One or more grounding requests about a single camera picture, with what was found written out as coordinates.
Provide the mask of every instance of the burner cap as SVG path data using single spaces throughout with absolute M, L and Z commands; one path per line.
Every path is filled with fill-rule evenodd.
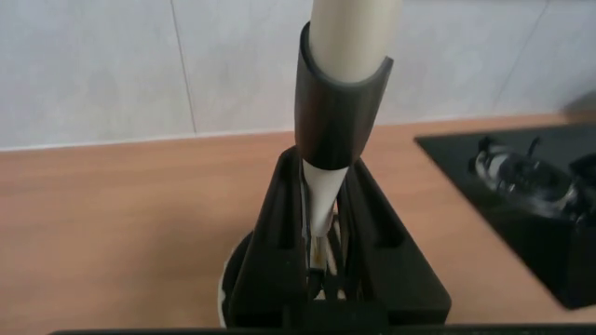
M 556 167 L 514 153 L 508 154 L 507 159 L 500 165 L 498 178 L 506 183 L 510 192 L 544 201 L 562 199 L 573 185 L 571 177 Z
M 571 176 L 530 155 L 490 142 L 471 165 L 475 174 L 511 205 L 545 218 L 575 222 L 582 214 Z

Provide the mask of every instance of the white plastic piece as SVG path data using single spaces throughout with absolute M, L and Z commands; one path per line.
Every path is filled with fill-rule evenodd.
M 310 232 L 314 236 L 324 237 L 332 224 L 332 207 L 344 182 L 347 167 L 324 170 L 303 160 L 303 172 L 309 191 Z
M 376 73 L 396 31 L 400 3 L 315 0 L 308 39 L 319 69 L 342 83 L 356 83 Z

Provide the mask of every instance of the kitchen counter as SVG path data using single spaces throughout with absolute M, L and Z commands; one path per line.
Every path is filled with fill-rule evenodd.
M 564 122 L 535 115 L 373 131 L 363 158 L 451 294 L 449 323 L 596 321 L 596 307 L 555 302 L 413 142 Z M 291 145 L 292 134 L 279 133 L 1 153 L 0 333 L 217 327 L 224 262 Z

